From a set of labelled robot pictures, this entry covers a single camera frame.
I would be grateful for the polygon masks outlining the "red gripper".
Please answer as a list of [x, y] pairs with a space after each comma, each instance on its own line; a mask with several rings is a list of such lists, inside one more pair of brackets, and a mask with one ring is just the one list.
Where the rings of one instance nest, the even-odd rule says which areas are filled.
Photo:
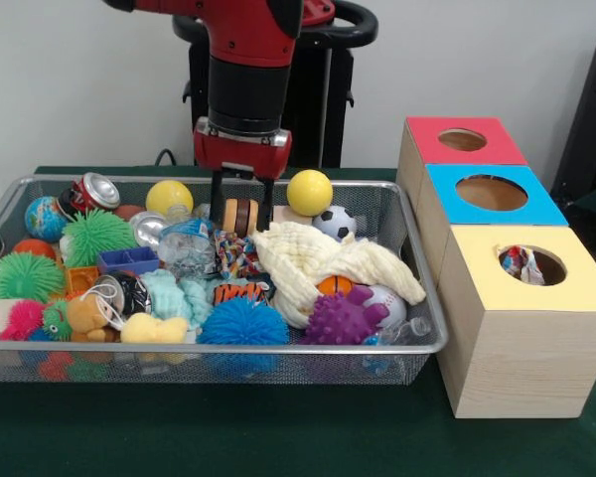
[[273, 211], [274, 180], [285, 171], [292, 145], [292, 134], [279, 129], [268, 136], [239, 136], [215, 128], [207, 117], [200, 117], [194, 129], [195, 158], [201, 167], [213, 170], [211, 222], [221, 230], [224, 221], [222, 169], [252, 173], [264, 187], [256, 229], [269, 228]]

